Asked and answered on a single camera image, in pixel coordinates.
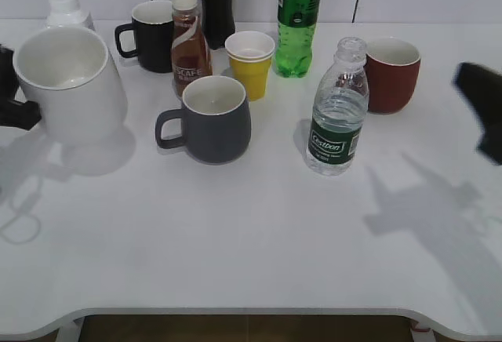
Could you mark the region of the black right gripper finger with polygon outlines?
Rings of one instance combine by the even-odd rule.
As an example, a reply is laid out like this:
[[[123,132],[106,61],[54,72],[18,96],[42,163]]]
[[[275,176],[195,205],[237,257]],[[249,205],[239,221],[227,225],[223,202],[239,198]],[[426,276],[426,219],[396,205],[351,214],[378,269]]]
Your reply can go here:
[[[482,124],[477,150],[501,165],[501,72],[463,62],[458,65],[454,85],[474,109]]]

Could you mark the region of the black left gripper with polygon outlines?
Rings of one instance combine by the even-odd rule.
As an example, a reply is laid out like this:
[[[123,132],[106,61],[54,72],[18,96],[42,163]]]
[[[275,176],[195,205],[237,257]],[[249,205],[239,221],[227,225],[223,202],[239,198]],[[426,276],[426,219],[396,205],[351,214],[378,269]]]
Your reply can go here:
[[[1,45],[1,126],[31,130],[42,119],[33,101],[15,99],[19,82],[13,67],[13,51]]]

